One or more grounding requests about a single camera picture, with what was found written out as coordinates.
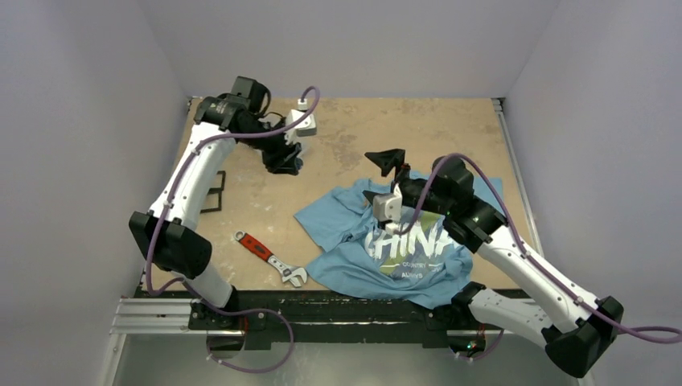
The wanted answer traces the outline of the light blue printed t-shirt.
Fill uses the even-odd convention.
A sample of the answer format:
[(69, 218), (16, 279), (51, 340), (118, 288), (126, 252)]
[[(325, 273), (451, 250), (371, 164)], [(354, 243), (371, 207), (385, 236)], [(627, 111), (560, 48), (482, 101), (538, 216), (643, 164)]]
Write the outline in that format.
[(294, 217), (322, 252), (308, 276), (337, 293), (373, 300), (402, 299), (433, 309), (470, 282), (471, 252), (453, 240), (438, 214), (421, 211), (402, 236), (381, 229), (365, 191), (389, 192), (369, 178), (335, 187)]

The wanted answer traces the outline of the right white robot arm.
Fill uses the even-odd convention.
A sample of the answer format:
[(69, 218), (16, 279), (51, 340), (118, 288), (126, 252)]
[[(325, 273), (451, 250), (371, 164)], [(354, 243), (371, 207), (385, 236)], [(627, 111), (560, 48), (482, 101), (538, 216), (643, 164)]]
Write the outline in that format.
[(441, 156), (427, 179), (411, 176), (402, 149), (369, 152), (367, 158), (392, 180), (387, 193), (365, 192), (382, 229), (410, 233), (414, 222), (400, 218), (406, 207), (438, 214), (452, 239), (502, 270), (531, 298), (525, 303), (471, 283), (452, 301), (459, 326), (497, 326), (541, 347), (565, 374), (588, 374), (617, 337), (624, 312), (619, 301), (583, 289), (530, 247), (501, 199), (489, 204), (475, 193), (474, 181), (483, 172), (467, 156)]

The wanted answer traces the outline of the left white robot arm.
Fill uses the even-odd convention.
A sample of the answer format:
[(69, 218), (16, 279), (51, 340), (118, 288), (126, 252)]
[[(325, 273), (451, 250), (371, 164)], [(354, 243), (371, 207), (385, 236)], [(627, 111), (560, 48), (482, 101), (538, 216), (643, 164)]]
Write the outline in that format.
[(210, 305), (209, 319), (221, 329), (237, 324), (240, 307), (231, 302), (235, 288), (211, 263), (212, 244), (197, 233), (199, 215), (214, 178), (238, 143), (261, 152), (267, 171), (296, 175), (302, 166), (296, 130), (313, 117), (321, 92), (310, 86), (298, 98), (294, 120), (274, 129), (263, 122), (272, 100), (257, 80), (239, 76), (232, 90), (206, 96), (197, 105), (187, 147), (159, 197), (129, 218), (129, 229), (145, 260), (148, 294), (154, 289), (151, 268), (173, 275)]

